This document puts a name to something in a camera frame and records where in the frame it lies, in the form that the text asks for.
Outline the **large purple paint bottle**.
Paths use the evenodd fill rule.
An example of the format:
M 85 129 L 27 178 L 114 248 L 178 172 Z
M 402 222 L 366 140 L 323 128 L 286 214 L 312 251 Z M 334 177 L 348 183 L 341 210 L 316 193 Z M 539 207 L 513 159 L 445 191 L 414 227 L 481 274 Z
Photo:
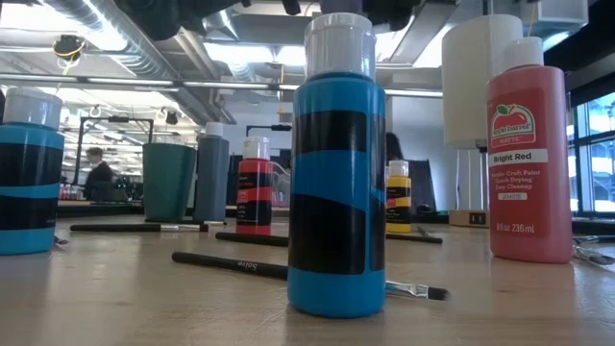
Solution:
M 319 4 L 321 13 L 363 13 L 363 0 L 319 0 Z

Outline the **small orange yellow paint bottle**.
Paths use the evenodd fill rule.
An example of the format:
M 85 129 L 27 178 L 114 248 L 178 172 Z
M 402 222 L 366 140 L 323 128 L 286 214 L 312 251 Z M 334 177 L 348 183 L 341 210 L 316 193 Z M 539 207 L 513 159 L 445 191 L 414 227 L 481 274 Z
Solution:
M 388 234 L 411 233 L 411 179 L 407 161 L 390 161 L 386 180 L 385 231 Z

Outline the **pink bottle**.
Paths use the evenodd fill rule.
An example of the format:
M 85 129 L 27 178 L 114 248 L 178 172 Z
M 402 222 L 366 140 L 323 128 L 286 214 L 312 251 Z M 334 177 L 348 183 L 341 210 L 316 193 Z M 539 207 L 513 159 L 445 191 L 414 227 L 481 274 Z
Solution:
M 539 37 L 503 51 L 487 84 L 490 249 L 509 260 L 567 263 L 573 255 L 564 73 Z

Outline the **large slate grey paint bottle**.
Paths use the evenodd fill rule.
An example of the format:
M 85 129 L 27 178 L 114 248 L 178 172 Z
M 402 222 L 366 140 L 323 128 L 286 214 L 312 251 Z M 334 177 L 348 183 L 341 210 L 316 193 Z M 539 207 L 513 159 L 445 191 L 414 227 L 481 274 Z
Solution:
M 199 223 L 223 222 L 226 217 L 230 142 L 223 130 L 221 123 L 209 122 L 198 140 L 193 218 Z

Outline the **small blue paint bottle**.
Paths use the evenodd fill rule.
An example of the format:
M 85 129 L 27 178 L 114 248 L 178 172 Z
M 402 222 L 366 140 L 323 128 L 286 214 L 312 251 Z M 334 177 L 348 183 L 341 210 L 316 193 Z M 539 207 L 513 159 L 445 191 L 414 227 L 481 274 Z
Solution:
M 10 87 L 0 122 L 0 255 L 49 251 L 54 243 L 64 137 L 62 99 Z
M 371 21 L 335 12 L 306 28 L 294 92 L 287 297 L 311 315 L 356 318 L 385 298 L 385 105 Z

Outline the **small red paint bottle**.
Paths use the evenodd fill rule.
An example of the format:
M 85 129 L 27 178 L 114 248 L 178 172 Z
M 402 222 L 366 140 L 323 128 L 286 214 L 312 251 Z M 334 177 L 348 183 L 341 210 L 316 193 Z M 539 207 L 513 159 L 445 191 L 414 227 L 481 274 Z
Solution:
M 270 142 L 264 136 L 247 136 L 238 166 L 236 231 L 271 235 L 273 165 Z

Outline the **white shade wooden base lamp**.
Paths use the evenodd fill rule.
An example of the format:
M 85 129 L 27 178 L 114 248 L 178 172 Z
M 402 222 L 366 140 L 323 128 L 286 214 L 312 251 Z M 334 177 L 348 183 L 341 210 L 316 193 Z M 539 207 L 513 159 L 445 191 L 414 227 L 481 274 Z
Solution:
M 501 54 L 522 33 L 520 18 L 489 14 L 453 27 L 442 39 L 444 141 L 456 151 L 452 226 L 489 226 L 486 85 L 503 72 Z

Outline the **person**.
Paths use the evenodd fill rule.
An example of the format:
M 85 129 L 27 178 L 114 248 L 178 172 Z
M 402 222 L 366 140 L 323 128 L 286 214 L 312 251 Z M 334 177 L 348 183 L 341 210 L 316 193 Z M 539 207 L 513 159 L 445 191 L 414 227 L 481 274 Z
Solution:
M 398 137 L 391 132 L 385 134 L 385 153 L 387 161 L 403 161 L 405 159 Z
M 111 167 L 103 160 L 103 150 L 100 147 L 90 147 L 86 150 L 91 170 L 87 175 L 84 195 L 93 202 L 126 202 L 126 189 L 119 187 L 113 180 Z

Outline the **dark grey fabric panel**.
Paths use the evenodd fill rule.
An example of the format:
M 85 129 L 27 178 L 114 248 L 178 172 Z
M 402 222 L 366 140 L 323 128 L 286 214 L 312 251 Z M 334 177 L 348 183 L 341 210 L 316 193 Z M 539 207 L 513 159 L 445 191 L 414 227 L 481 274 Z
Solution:
M 409 161 L 413 214 L 435 212 L 436 202 L 429 161 Z

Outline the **teal green plastic cup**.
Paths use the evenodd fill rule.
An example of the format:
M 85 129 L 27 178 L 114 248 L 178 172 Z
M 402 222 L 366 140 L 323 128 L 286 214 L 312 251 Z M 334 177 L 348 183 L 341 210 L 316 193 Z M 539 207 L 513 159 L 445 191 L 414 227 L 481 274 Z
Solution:
M 196 150 L 188 146 L 143 146 L 143 206 L 147 219 L 177 222 L 184 218 L 195 162 Z

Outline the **silver ventilation duct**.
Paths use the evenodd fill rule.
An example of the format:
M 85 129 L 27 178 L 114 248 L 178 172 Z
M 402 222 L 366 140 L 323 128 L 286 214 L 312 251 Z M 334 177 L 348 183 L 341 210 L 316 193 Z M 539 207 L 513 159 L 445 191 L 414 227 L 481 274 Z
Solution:
M 179 80 L 180 74 L 163 57 L 114 0 L 41 0 L 42 3 L 87 28 L 86 38 L 96 47 L 113 52 L 112 58 L 145 80 Z M 217 89 L 190 91 L 185 87 L 165 91 L 196 124 L 209 121 L 234 124 L 235 119 L 217 99 Z

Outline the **black background rig frame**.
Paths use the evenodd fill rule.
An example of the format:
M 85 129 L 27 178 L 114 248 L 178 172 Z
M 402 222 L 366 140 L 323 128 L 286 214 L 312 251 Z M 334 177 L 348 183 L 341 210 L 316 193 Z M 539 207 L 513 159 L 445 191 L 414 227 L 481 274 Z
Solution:
M 114 173 L 113 180 L 126 189 L 127 201 L 132 200 L 142 178 L 143 146 L 153 139 L 154 121 L 151 119 L 126 114 L 83 117 L 74 145 L 73 184 L 79 185 L 84 194 L 86 178 L 91 170 L 86 150 L 100 147 L 103 160 Z

